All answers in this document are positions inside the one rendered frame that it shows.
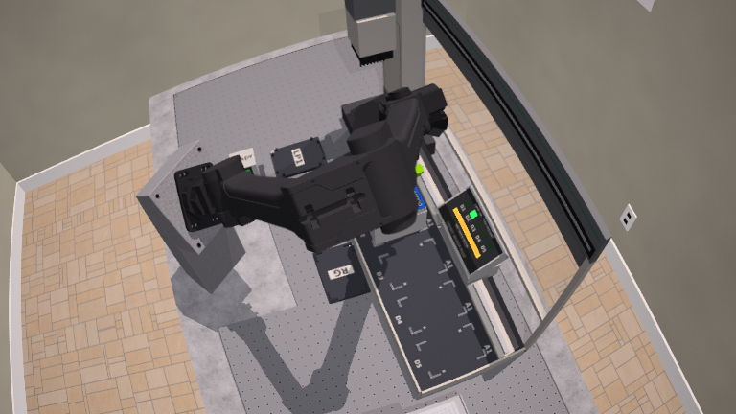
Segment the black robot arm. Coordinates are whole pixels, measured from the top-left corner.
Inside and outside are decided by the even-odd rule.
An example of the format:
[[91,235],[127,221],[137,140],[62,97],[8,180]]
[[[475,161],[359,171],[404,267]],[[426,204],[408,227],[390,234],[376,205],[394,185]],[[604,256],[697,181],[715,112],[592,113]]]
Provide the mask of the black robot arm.
[[298,178],[253,175],[239,155],[175,172],[186,229],[257,219],[294,232],[313,253],[377,228],[383,234],[407,229],[419,208],[415,166],[423,136],[448,129],[448,104],[434,83],[388,95],[379,102],[379,122],[348,137],[350,152]]

